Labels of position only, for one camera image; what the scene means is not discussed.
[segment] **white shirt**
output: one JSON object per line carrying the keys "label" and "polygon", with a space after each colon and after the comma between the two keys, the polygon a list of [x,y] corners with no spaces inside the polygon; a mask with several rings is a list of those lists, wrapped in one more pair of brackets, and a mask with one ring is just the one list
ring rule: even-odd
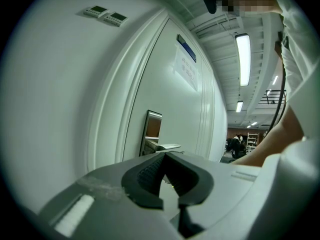
{"label": "white shirt", "polygon": [[320,42],[312,24],[293,0],[277,0],[289,50],[282,45],[288,103],[307,137],[320,134]]}

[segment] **ceiling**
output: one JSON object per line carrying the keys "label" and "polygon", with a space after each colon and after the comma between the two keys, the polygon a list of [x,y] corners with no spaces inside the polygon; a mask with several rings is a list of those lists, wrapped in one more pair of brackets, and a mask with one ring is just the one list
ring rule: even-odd
{"label": "ceiling", "polygon": [[[203,0],[164,0],[182,18],[207,52],[220,83],[228,115],[228,126],[268,129],[277,105],[259,105],[266,90],[280,90],[282,64],[274,51],[278,31],[283,29],[279,15],[264,13],[236,17],[218,8],[210,14]],[[235,35],[247,33],[251,44],[251,72],[248,86],[240,87],[240,65]],[[272,82],[279,76],[275,85]],[[237,102],[243,101],[236,113]]]}

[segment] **white door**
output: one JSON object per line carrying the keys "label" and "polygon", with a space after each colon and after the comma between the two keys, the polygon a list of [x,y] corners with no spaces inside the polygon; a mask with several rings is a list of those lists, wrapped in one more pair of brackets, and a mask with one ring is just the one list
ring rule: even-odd
{"label": "white door", "polygon": [[[178,34],[195,53],[196,62],[177,41]],[[202,76],[200,54],[169,19],[150,54],[138,87],[125,140],[124,161],[139,156],[148,110],[162,115],[159,144],[180,144],[177,151],[199,153],[203,150],[200,145],[206,143],[199,139],[200,131],[201,135],[204,133]]]}

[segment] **door frame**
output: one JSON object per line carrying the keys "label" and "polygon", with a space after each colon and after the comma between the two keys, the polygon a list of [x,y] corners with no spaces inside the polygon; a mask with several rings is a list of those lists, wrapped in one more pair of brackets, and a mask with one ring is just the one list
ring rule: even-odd
{"label": "door frame", "polygon": [[178,17],[165,8],[155,12],[124,45],[104,80],[89,122],[86,144],[88,172],[123,161],[130,116],[139,83],[153,47],[169,19],[189,38],[206,64],[211,65],[196,38]]}

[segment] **ceiling light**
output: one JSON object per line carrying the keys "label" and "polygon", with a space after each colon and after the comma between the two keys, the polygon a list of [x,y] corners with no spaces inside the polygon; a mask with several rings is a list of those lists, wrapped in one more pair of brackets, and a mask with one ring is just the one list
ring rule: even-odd
{"label": "ceiling light", "polygon": [[236,35],[235,40],[240,61],[240,86],[247,86],[249,84],[251,70],[250,36],[248,34]]}
{"label": "ceiling light", "polygon": [[236,112],[239,113],[242,109],[244,102],[243,101],[238,101],[238,103],[236,104]]}
{"label": "ceiling light", "polygon": [[275,83],[276,83],[277,79],[278,79],[278,76],[276,75],[276,76],[275,76],[275,78],[274,78],[274,80],[273,80],[272,85],[275,85]]}

